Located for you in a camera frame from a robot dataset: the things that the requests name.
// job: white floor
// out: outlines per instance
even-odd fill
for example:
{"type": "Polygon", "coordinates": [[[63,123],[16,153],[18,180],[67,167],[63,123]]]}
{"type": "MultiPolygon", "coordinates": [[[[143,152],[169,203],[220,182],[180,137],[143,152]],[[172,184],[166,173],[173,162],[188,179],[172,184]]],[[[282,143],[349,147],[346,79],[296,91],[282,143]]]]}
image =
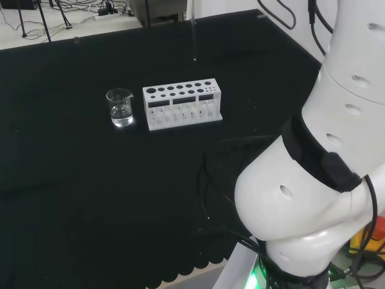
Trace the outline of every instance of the white floor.
{"type": "MultiPolygon", "coordinates": [[[[95,21],[92,16],[96,14],[94,12],[87,11],[72,11],[67,12],[66,17],[68,21],[73,25],[73,28],[66,30],[64,27],[63,17],[60,11],[52,9],[49,4],[42,3],[44,16],[46,19],[47,26],[50,28],[49,33],[52,41],[71,39],[74,37],[83,37],[95,34],[109,33],[113,31],[128,30],[133,28],[140,28],[142,25],[136,17],[129,17],[127,15],[120,16],[117,18],[95,21]]],[[[7,22],[16,28],[20,25],[20,18],[17,10],[2,10],[7,22]]],[[[34,21],[42,22],[39,9],[36,10],[22,10],[23,21],[34,21]]],[[[31,30],[28,34],[29,39],[36,38],[43,35],[44,26],[39,23],[25,23],[25,32],[31,30]]],[[[22,38],[22,28],[19,27],[17,31],[13,31],[5,22],[2,14],[0,13],[0,49],[8,49],[18,46],[33,45],[37,43],[48,42],[46,35],[41,36],[35,40],[27,40],[22,38]]]]}

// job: black band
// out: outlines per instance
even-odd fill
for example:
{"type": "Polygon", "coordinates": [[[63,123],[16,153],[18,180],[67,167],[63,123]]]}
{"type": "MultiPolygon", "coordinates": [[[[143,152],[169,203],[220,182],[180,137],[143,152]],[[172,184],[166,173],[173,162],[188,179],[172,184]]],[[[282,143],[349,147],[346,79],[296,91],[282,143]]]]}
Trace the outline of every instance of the black band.
{"type": "Polygon", "coordinates": [[[329,283],[329,267],[320,274],[308,277],[299,277],[282,271],[270,259],[259,256],[259,267],[266,268],[270,276],[278,277],[279,281],[285,285],[283,288],[300,288],[300,289],[326,289],[329,283]]]}
{"type": "Polygon", "coordinates": [[[282,131],[283,143],[291,158],[314,178],[343,193],[361,184],[335,152],[327,152],[310,133],[304,120],[292,117],[282,131]]]}

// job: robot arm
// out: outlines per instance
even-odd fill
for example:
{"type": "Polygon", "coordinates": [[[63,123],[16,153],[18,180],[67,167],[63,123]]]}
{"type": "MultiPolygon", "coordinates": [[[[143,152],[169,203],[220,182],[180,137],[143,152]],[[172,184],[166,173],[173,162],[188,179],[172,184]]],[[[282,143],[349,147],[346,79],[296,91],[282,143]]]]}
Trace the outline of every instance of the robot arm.
{"type": "Polygon", "coordinates": [[[266,241],[269,257],[292,275],[323,272],[371,221],[365,175],[372,178],[378,212],[385,210],[384,15],[383,0],[339,0],[327,56],[302,109],[307,138],[320,151],[337,153],[361,184],[345,191],[330,186],[314,173],[319,170],[293,157],[285,135],[237,180],[235,202],[242,222],[266,241]]]}

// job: table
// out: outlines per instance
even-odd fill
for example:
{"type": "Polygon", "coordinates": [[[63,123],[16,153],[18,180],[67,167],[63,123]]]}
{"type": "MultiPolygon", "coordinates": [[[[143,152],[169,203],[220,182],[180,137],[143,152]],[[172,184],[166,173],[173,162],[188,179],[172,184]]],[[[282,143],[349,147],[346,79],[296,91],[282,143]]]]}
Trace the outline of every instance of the table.
{"type": "Polygon", "coordinates": [[[231,238],[191,235],[244,230],[217,194],[211,219],[202,213],[202,152],[279,134],[320,68],[258,15],[199,19],[196,63],[190,22],[0,52],[1,288],[156,288],[230,256],[231,238]],[[222,122],[148,131],[142,87],[206,78],[221,88],[222,122]],[[106,110],[114,87],[135,96],[126,129],[106,110]]]}

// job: test tube rack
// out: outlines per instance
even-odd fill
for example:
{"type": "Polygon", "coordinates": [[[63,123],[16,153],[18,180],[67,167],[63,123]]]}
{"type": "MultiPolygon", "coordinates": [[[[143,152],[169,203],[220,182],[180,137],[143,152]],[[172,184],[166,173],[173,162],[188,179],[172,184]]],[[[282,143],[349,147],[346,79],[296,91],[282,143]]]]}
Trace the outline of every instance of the test tube rack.
{"type": "Polygon", "coordinates": [[[222,120],[215,79],[143,87],[149,130],[222,120]]]}

